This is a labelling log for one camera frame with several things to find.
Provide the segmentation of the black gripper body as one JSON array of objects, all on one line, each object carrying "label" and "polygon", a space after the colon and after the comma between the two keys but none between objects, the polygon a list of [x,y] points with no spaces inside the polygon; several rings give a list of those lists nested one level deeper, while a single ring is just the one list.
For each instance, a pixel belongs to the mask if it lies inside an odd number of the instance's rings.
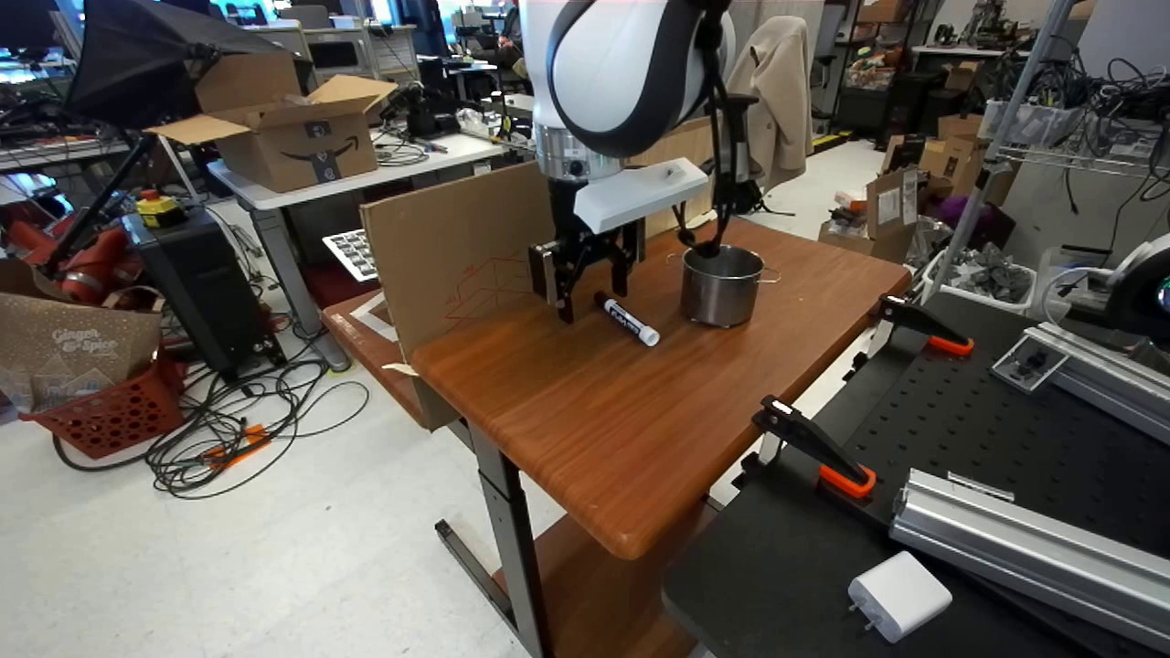
[{"label": "black gripper body", "polygon": [[610,264],[614,252],[630,252],[633,267],[644,259],[646,231],[641,219],[608,234],[593,234],[574,216],[574,199],[579,199],[579,184],[564,184],[564,181],[548,184],[553,238],[535,243],[526,250],[531,286],[536,298],[548,298],[548,300],[557,300],[557,267],[569,267],[579,282],[593,264]]}]

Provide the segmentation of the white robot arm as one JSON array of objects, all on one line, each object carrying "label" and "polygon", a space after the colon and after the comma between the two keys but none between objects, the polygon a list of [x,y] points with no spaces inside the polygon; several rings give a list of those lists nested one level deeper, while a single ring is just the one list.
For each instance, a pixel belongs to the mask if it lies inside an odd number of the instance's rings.
[{"label": "white robot arm", "polygon": [[641,203],[630,156],[658,148],[694,115],[710,117],[715,234],[689,252],[714,255],[746,181],[746,96],[728,87],[733,46],[732,0],[519,0],[526,76],[535,87],[535,164],[548,184],[553,238],[531,250],[535,289],[564,322],[593,264],[630,292],[644,255],[644,219],[688,195],[660,188]]}]

